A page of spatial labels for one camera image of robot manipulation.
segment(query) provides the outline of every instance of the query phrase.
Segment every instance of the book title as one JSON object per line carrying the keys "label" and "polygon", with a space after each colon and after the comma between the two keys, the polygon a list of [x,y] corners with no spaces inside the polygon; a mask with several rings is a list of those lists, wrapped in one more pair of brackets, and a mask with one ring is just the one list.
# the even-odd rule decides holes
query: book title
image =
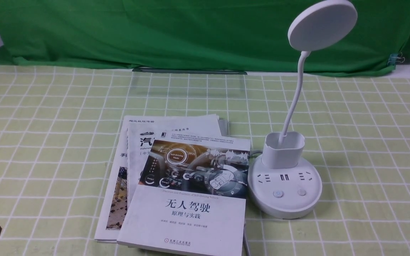
{"label": "book title", "polygon": [[[200,219],[200,213],[204,214],[206,212],[210,212],[210,204],[197,203],[194,201],[185,203],[184,200],[180,203],[177,202],[176,199],[169,199],[167,200],[167,203],[168,204],[166,207],[175,209],[172,210],[172,216]],[[187,212],[183,210],[193,210],[194,212]]]}

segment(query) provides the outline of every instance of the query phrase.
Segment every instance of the green checkered tablecloth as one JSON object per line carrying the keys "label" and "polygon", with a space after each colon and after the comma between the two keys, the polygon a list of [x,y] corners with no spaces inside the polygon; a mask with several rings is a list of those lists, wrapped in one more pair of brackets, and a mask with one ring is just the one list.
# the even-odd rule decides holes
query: green checkered tablecloth
{"label": "green checkered tablecloth", "polygon": [[[261,149],[295,87],[294,76],[0,66],[0,255],[158,255],[93,240],[123,116],[216,113]],[[410,255],[410,79],[308,76],[291,129],[324,193],[291,221],[248,202],[252,254]]]}

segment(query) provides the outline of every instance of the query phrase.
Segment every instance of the green backdrop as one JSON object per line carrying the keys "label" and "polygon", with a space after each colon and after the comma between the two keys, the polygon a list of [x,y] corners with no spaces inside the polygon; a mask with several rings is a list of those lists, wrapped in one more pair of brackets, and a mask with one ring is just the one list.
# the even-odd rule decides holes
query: green backdrop
{"label": "green backdrop", "polygon": [[[291,21],[316,0],[0,0],[0,64],[296,71]],[[379,76],[410,57],[410,1],[353,0],[354,30],[305,71]]]}

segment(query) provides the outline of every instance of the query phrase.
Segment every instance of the lamp head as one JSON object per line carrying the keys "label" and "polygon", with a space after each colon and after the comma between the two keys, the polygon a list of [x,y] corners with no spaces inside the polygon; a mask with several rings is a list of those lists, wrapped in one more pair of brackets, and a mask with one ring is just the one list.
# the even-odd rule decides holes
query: lamp head
{"label": "lamp head", "polygon": [[357,23],[357,10],[348,0],[324,0],[300,13],[292,22],[289,43],[301,52],[332,46]]}

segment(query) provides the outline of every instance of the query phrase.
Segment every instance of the electrical outlet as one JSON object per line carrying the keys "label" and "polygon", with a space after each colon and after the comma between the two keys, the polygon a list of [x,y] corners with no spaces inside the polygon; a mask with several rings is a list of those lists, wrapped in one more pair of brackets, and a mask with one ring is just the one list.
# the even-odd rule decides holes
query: electrical outlet
{"label": "electrical outlet", "polygon": [[296,219],[308,214],[322,193],[319,173],[303,158],[289,169],[268,169],[256,161],[249,169],[248,184],[257,205],[279,219]]}

